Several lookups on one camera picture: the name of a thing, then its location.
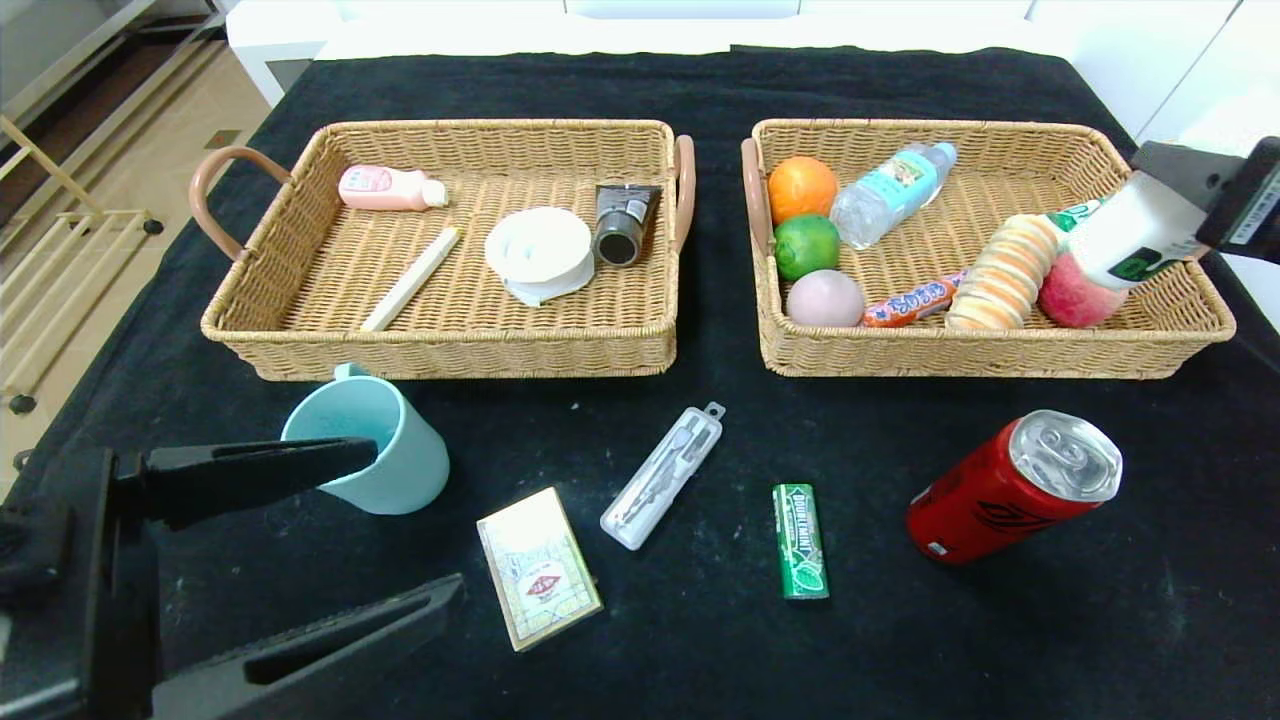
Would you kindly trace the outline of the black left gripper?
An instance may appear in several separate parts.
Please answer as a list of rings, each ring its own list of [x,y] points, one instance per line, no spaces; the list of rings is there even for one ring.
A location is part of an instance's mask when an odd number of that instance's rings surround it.
[[[172,530],[259,509],[371,466],[358,436],[156,448],[141,516]],[[111,450],[22,477],[3,503],[5,719],[338,719],[438,638],[452,579],[159,676],[154,544]]]

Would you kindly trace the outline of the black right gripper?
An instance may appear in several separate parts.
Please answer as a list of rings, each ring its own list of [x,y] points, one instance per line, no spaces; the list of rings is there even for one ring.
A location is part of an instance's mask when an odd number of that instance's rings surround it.
[[[1247,158],[1147,141],[1130,160],[1199,210],[1207,250],[1279,264],[1279,137],[1265,136]]]

